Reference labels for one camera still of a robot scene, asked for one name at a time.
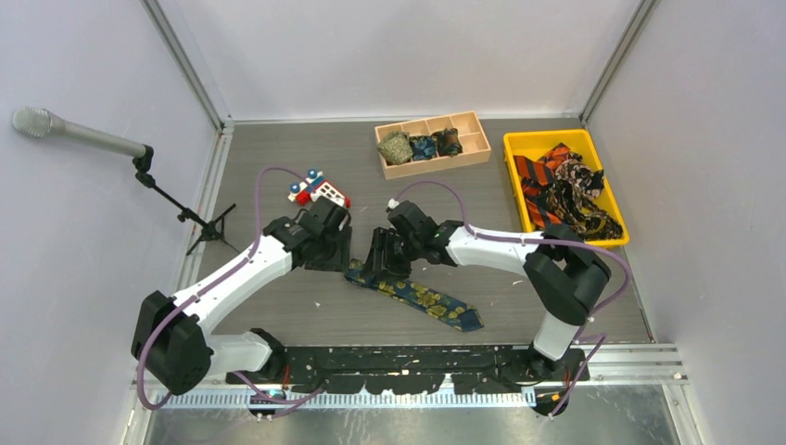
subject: patterned fabric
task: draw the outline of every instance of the patterned fabric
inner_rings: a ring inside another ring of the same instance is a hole
[[[462,332],[475,331],[483,327],[483,320],[472,305],[411,281],[373,283],[370,279],[361,278],[362,268],[362,261],[352,259],[349,262],[349,269],[344,272],[344,277],[350,283],[374,289]]]
[[[434,136],[410,136],[412,160],[428,160],[437,156],[437,139]]]
[[[437,139],[437,153],[440,156],[456,156],[464,152],[457,129],[446,128],[441,132],[431,133],[431,135]]]
[[[537,198],[545,187],[556,180],[554,171],[570,157],[570,148],[565,144],[556,146],[538,160],[530,160],[524,156],[513,157],[518,175],[521,176],[526,210],[537,227],[544,228],[562,222],[557,215],[540,206]]]
[[[558,181],[567,181],[586,198],[595,199],[603,191],[603,170],[593,172],[581,162],[579,155],[566,159],[557,167],[555,174]]]
[[[622,226],[592,201],[603,191],[603,170],[593,172],[564,144],[537,161],[516,156],[526,210],[538,228],[570,225],[582,239],[617,239]]]
[[[622,237],[622,226],[611,215],[592,202],[578,187],[557,180],[543,190],[539,202],[548,212],[570,225],[582,239],[617,239]]]
[[[376,149],[390,165],[403,164],[412,158],[409,135],[402,131],[386,134],[376,145]]]

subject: folded cloth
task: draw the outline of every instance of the folded cloth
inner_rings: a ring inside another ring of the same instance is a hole
[[[390,165],[403,164],[412,158],[410,138],[402,131],[386,134],[376,145],[376,149]]]
[[[446,128],[431,135],[437,139],[437,153],[440,156],[456,156],[464,151],[459,141],[459,131],[455,128]]]
[[[344,272],[344,277],[352,284],[374,289],[462,332],[475,331],[483,327],[480,313],[472,305],[411,281],[375,283],[371,279],[361,278],[362,268],[363,261],[352,259],[349,262],[349,269]]]
[[[428,160],[437,156],[437,139],[433,136],[410,136],[412,160]]]

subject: toy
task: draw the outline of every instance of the toy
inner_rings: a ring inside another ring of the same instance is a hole
[[[349,209],[349,197],[328,183],[322,172],[309,170],[304,181],[289,186],[289,200],[305,206],[309,201],[316,202],[318,197],[326,197],[338,206]]]

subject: metal frame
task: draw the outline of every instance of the metal frame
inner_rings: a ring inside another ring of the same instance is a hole
[[[608,88],[609,83],[611,83],[617,70],[619,69],[619,66],[628,55],[631,46],[633,46],[636,38],[641,33],[644,24],[653,13],[654,8],[659,1],[660,0],[639,1],[639,6],[636,8],[636,11],[633,13],[633,17],[628,23],[628,26],[622,33],[622,37],[620,38],[619,44],[617,44],[614,53],[609,58],[608,63],[606,63],[606,68],[603,69],[601,78],[598,79],[597,83],[595,83],[595,87],[592,89],[592,93],[589,95],[587,105],[584,106],[584,110],[579,115],[582,126],[587,126],[592,113],[595,111],[595,108],[598,107],[603,94],[606,92],[606,88]]]
[[[185,81],[188,83],[188,86],[191,87],[191,91],[194,92],[196,100],[199,101],[199,105],[202,106],[202,109],[204,109],[205,113],[208,115],[210,123],[213,124],[216,130],[221,130],[224,122],[219,116],[219,112],[212,100],[210,100],[208,91],[199,79],[197,70],[194,69],[194,65],[185,53],[185,49],[161,8],[160,3],[158,0],[141,0],[141,2],[147,10],[150,21],[155,25],[158,33],[164,40],[164,44],[169,48],[175,63],[177,63],[178,68],[180,68],[180,71],[183,73]]]
[[[589,351],[593,345],[579,346],[584,351]],[[702,443],[691,441],[698,438],[690,405],[685,401],[683,388],[690,380],[685,374],[682,361],[677,348],[672,344],[629,344],[629,345],[603,345],[588,363],[591,379],[579,382],[581,386],[605,387],[618,385],[659,385],[664,389],[670,407],[674,407],[672,415],[675,416],[675,427],[678,429],[680,440],[683,443]],[[166,392],[158,381],[145,381],[150,396],[157,400]],[[560,387],[560,382],[544,382],[536,388]],[[262,389],[278,389],[278,385],[260,385]],[[452,395],[452,382],[446,379],[440,387],[437,403],[442,406],[472,406],[472,407],[501,407],[501,406],[526,406],[526,399],[519,394],[455,396]],[[218,379],[204,381],[192,392],[179,397],[173,397],[171,406],[163,409],[215,409],[238,410],[246,409],[252,392],[244,385],[229,385]],[[434,399],[420,400],[414,396],[374,396],[369,394],[344,395],[338,397],[334,394],[317,396],[302,406],[304,409],[379,409],[399,408],[401,406],[419,407],[422,402],[434,403]],[[137,402],[128,418],[122,444],[140,445],[144,443],[147,427],[150,422],[151,412],[144,409]]]

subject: white wall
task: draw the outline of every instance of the white wall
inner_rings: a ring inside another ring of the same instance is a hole
[[[661,2],[590,121],[714,443],[782,443],[786,4]]]
[[[578,113],[638,2],[162,0],[236,120]]]
[[[138,1],[6,1],[0,41],[0,443],[117,443],[136,314],[172,291],[186,227],[130,158],[25,138],[11,115],[45,107],[152,145],[187,204],[214,132]]]

